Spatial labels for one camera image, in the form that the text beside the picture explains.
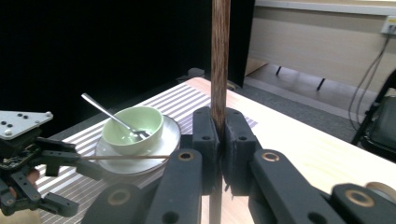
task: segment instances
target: metal spoon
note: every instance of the metal spoon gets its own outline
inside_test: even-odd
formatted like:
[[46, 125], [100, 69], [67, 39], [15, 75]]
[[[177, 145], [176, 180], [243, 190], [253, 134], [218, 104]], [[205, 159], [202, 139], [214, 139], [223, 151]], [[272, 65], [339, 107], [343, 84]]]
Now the metal spoon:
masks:
[[114, 115], [112, 115], [109, 111], [107, 111], [102, 105], [100, 105], [99, 103], [97, 103], [95, 100], [93, 100], [91, 98], [90, 95], [88, 95], [87, 93], [82, 93], [81, 94], [82, 98], [84, 98], [84, 100], [86, 100], [88, 103], [90, 103], [91, 105], [95, 106], [96, 108], [98, 108], [99, 110], [101, 110], [102, 112], [104, 112], [105, 114], [107, 114], [109, 117], [111, 117], [112, 119], [114, 119], [116, 122], [118, 122], [119, 124], [121, 124], [124, 128], [126, 128], [127, 130], [129, 130], [134, 137], [136, 138], [136, 140], [140, 141], [143, 139], [148, 138], [151, 133], [147, 132], [147, 131], [137, 131], [135, 129], [133, 129], [132, 127], [130, 127], [128, 124], [126, 124], [125, 122], [123, 122], [122, 120], [118, 119], [117, 117], [115, 117]]

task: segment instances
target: white saucer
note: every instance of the white saucer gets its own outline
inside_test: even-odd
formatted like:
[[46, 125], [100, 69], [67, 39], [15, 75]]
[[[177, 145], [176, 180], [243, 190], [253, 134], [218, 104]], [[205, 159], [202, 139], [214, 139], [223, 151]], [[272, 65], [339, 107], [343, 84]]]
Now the white saucer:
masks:
[[[163, 135], [160, 141], [149, 150], [149, 155], [170, 155], [180, 145], [181, 130], [171, 118], [163, 116]], [[96, 156], [120, 156], [120, 154], [102, 138], [96, 145]], [[166, 159], [145, 160], [101, 160], [99, 165], [105, 170], [118, 175], [142, 175], [165, 164]]]

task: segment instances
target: electrical cable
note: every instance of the electrical cable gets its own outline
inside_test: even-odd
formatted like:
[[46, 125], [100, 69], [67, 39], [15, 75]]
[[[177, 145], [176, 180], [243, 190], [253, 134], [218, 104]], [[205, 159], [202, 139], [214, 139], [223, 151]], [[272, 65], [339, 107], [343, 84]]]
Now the electrical cable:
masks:
[[390, 41], [390, 37], [395, 31], [396, 31], [396, 26], [390, 26], [389, 27], [389, 31], [387, 33], [387, 38], [385, 40], [384, 46], [382, 47], [382, 49], [379, 52], [379, 54], [376, 56], [375, 60], [370, 64], [370, 66], [366, 70], [363, 78], [361, 79], [361, 82], [356, 87], [356, 90], [353, 93], [352, 100], [350, 101], [349, 107], [348, 107], [348, 117], [349, 117], [349, 122], [350, 122], [350, 124], [352, 125], [352, 127], [353, 127], [353, 129], [355, 131], [357, 131], [359, 129], [359, 127], [355, 127], [355, 124], [353, 123], [353, 120], [352, 120], [352, 117], [351, 117], [353, 103], [355, 102], [355, 99], [357, 97], [359, 89], [361, 88], [361, 85], [363, 84], [363, 82], [365, 81], [367, 76], [369, 75], [370, 70], [372, 70], [372, 68], [374, 67], [374, 70], [373, 70], [372, 74], [370, 75], [369, 80], [366, 83], [366, 86], [364, 87], [363, 93], [361, 94], [361, 98], [359, 99], [358, 104], [357, 104], [357, 108], [356, 108], [356, 121], [358, 122], [359, 125], [361, 125], [360, 122], [359, 122], [359, 110], [360, 110], [360, 107], [361, 107], [361, 101], [362, 101], [364, 94], [367, 92], [368, 87], [370, 86], [370, 84], [371, 84], [371, 82], [373, 80], [375, 72], [376, 72], [376, 70], [377, 70], [377, 68], [378, 68], [378, 66], [379, 66], [379, 64], [381, 62], [382, 56], [384, 55], [385, 49], [387, 48], [387, 45], [388, 45], [388, 43]]

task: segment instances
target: dark background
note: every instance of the dark background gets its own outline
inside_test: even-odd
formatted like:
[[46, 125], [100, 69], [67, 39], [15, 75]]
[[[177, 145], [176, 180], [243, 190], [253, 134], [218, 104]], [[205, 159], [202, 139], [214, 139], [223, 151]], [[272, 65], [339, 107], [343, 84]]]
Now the dark background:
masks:
[[[1, 1], [0, 110], [51, 111], [54, 119], [42, 126], [46, 137], [99, 113], [83, 92], [109, 108], [176, 85], [192, 67], [210, 73], [211, 5]], [[229, 79], [240, 86], [253, 5], [232, 1]]]

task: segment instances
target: power outlet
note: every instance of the power outlet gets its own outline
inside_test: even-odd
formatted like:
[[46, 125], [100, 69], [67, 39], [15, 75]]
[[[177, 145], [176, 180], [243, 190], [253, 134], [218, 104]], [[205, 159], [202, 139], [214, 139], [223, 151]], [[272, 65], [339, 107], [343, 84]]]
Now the power outlet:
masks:
[[396, 16], [387, 16], [387, 19], [382, 26], [381, 34], [388, 34], [389, 27], [392, 26], [391, 31], [393, 32], [392, 35], [396, 35]]

